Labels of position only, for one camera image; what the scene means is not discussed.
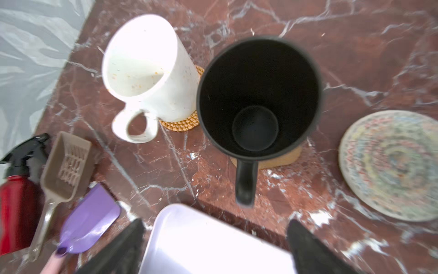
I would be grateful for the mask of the round woven rattan coaster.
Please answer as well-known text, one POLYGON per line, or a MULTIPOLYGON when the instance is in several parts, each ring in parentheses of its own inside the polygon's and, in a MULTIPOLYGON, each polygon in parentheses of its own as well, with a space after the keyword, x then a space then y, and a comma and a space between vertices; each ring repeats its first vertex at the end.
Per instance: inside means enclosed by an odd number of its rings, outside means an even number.
POLYGON ((199 125, 196 92, 204 69, 192 64, 183 75, 167 75, 160 91, 157 118, 166 129, 189 131, 199 125))

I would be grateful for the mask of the multicolour woven round coaster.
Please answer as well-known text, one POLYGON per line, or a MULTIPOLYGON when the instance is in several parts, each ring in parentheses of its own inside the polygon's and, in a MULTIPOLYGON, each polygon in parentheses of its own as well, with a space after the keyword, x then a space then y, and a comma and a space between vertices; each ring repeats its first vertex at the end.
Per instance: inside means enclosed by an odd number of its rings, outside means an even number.
POLYGON ((438 217, 438 122, 387 110, 353 123, 339 145, 339 167, 353 193, 404 221, 438 217))

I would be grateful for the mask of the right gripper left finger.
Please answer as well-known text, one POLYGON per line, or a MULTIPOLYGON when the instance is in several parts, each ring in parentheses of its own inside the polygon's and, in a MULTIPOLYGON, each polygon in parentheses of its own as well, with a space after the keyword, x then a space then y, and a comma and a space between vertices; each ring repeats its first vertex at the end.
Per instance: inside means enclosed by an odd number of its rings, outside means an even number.
POLYGON ((145 228, 135 219, 89 262, 77 270, 78 274, 136 274, 144 243, 145 228))

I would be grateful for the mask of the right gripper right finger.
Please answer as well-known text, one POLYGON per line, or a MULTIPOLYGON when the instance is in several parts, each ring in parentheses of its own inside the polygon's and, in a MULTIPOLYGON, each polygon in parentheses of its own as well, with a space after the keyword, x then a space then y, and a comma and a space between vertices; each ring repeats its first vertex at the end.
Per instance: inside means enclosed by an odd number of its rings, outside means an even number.
POLYGON ((298 274, 356 274, 298 220, 291 220, 286 240, 298 274))

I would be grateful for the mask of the black mug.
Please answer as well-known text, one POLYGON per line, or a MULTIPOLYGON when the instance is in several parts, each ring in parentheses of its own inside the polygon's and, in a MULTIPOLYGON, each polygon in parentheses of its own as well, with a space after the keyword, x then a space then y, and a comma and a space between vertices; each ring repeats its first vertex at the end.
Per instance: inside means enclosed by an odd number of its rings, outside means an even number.
POLYGON ((254 205, 259 164, 298 147, 316 128, 321 74, 311 56, 271 35, 237 41, 206 68, 197 90, 200 125, 235 158, 236 202, 254 205))

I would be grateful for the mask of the cork paw shaped coaster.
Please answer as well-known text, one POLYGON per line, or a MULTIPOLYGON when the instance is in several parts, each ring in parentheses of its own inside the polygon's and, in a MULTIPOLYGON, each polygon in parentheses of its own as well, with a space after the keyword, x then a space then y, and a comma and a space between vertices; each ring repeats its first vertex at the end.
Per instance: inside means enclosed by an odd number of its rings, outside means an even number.
POLYGON ((282 155, 274 159, 259 162, 258 169, 264 170, 264 169, 272 169, 275 167, 290 165, 297 161, 297 159, 301 155, 301 152, 302 152, 302 146, 298 146, 297 148, 295 148, 294 150, 292 150, 291 152, 285 155, 282 155))

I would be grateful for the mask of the white speckled mug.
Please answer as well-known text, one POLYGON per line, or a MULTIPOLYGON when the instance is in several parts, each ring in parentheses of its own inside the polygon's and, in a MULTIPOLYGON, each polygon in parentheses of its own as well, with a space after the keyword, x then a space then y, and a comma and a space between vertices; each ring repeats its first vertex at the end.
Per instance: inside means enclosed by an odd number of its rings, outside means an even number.
POLYGON ((147 143, 160 122, 180 122, 196 111, 200 74, 171 24, 146 14, 124 24, 103 56, 102 77, 125 107, 112 131, 130 143, 147 143))

